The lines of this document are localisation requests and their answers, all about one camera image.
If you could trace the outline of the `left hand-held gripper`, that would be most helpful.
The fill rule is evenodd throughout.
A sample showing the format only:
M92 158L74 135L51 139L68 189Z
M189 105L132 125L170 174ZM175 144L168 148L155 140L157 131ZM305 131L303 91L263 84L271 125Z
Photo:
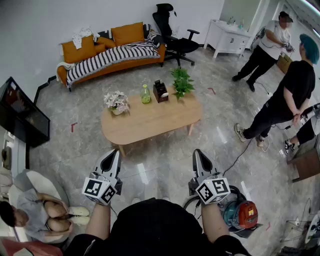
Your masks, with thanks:
M122 192L123 182L118 178L121 160L122 155L118 149L112 149L98 158L96 172L91 172L85 178L82 194L97 204L110 205L112 198ZM108 172L109 177L103 176L104 172Z

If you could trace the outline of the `brown wooden organizer box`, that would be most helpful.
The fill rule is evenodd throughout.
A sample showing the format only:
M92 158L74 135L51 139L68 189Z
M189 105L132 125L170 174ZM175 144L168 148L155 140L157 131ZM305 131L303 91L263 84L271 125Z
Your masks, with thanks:
M160 83L161 87L155 87L155 84L153 85L153 93L158 103L167 101L169 98L169 95L167 97L161 98L161 95L164 93L168 93L168 91L165 84L163 82Z

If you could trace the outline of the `person's left forearm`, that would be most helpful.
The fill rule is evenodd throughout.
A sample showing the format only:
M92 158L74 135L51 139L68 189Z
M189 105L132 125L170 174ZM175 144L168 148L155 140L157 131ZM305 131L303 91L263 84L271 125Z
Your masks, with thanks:
M109 205L94 205L85 234L106 240L111 230L111 207Z

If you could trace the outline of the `person's right forearm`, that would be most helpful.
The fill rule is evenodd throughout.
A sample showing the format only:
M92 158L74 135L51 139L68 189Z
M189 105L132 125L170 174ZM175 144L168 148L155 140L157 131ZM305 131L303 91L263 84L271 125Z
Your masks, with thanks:
M222 236L228 236L229 229L226 225L220 208L216 203L201 204L202 226L205 235L211 243Z

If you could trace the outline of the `teal and orange vacuum cleaner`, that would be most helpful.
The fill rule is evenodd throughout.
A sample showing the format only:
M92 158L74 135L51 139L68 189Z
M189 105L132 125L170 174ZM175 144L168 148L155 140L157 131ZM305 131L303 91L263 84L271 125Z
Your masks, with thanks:
M246 233L251 233L260 226L260 224L258 224L259 214L257 207L255 203L248 200L236 186L229 185L229 187L230 194L216 204L228 227L228 231L240 237L246 237ZM193 213L195 216L197 209L202 205L199 196L189 196L189 199L183 205L183 209L187 210L192 202L195 202Z

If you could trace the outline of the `white grey bean bag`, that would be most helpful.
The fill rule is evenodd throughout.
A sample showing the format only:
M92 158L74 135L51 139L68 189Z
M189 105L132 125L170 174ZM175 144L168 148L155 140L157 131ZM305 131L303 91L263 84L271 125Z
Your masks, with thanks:
M64 201L69 206L68 196L63 187L58 183L54 177L42 175L41 173L24 169L13 179L13 185L8 191L9 203L17 208L17 200L20 194L30 189L35 189L39 193L44 193L56 197ZM13 228L15 238L18 242L35 241L30 237L22 227ZM68 239L67 234L60 236L49 236L45 238L45 244L60 244Z

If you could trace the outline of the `oval wooden coffee table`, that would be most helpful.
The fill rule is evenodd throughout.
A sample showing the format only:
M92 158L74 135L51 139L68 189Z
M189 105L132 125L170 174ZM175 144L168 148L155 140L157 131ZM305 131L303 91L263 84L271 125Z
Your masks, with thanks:
M166 132L189 126L202 118L202 105L190 92L177 99L174 87L167 86L168 100L158 103L151 94L151 102L143 104L139 94L128 97L129 112L113 114L105 108L101 115L102 132L106 139L117 145L125 156L124 145L129 145Z

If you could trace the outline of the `pink flowers in pot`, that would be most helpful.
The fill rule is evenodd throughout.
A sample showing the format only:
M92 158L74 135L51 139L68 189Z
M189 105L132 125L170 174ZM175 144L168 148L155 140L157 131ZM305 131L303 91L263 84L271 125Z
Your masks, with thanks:
M127 112L130 109L128 97L118 90L114 93L108 92L107 95L104 95L103 100L108 110L116 116Z

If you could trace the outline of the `green drink bottle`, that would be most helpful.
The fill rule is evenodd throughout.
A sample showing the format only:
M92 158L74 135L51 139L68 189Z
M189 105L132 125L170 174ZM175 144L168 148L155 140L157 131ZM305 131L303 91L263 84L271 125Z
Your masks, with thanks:
M143 104L148 104L151 101L151 94L148 86L144 84L140 91L140 98Z

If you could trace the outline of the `orange sofa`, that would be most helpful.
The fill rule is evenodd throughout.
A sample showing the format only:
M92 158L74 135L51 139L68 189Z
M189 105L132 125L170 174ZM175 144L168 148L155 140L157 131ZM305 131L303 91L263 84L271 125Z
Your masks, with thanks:
M97 44L96 42L94 42L94 47L95 47L95 50L96 50L97 54L108 50L108 49L105 48L105 46L103 44ZM160 54L160 58L147 58L147 59L128 60L128 61L120 62L118 64L111 65L111 66L109 66L109 67L107 67L107 68L105 68L103 70L100 70L97 73L94 73L92 75L86 76L86 77L76 81L73 85L78 84L80 82L87 81L87 80L92 79L92 78L96 78L96 77L99 77L99 76L102 76L102 75L106 75L106 74L109 74L109 73L114 73L114 72L117 72L117 71L122 71L122 70L125 70L125 69L130 69L130 68L135 68L135 67L139 67L139 66L155 64L155 63L159 63L160 65L163 65L164 59L165 59L166 44L161 44L159 47L156 47L156 48L158 50L158 53Z

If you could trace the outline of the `black television on stand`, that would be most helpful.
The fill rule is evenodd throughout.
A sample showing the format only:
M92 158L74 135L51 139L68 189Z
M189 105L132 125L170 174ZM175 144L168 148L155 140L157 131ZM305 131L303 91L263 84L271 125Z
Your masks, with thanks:
M50 140L50 119L29 99L13 77L0 87L0 126L13 138L11 170L27 168L28 148Z

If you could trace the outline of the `cream knit throw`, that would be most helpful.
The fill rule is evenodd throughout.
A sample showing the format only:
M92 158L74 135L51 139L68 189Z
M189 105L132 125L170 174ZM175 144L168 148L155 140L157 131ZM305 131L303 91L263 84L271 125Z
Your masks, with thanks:
M75 66L75 63L60 62L56 67L56 80L66 83L67 72Z

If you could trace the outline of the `pink bean bag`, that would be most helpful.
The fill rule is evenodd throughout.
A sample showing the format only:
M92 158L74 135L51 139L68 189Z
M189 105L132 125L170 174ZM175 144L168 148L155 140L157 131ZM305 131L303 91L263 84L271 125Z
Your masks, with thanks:
M7 256L63 256L60 248L39 241L18 242L0 239Z

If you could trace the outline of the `large orange cushion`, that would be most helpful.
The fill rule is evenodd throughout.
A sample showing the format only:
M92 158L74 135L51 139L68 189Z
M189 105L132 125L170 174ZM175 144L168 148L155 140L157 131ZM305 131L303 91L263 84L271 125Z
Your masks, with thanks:
M112 28L111 33L116 46L143 42L145 40L143 22Z
M81 39L81 48L76 49L73 41L62 44L63 58L66 63L77 63L97 55L92 35Z

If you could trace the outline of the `white spotted cloth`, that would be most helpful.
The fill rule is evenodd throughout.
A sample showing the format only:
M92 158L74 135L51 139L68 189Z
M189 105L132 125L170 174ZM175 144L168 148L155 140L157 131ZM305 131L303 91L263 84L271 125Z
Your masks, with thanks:
M72 42L77 50L82 48L82 38L93 36L93 41L96 42L100 35L90 27L82 27L76 30L72 35Z

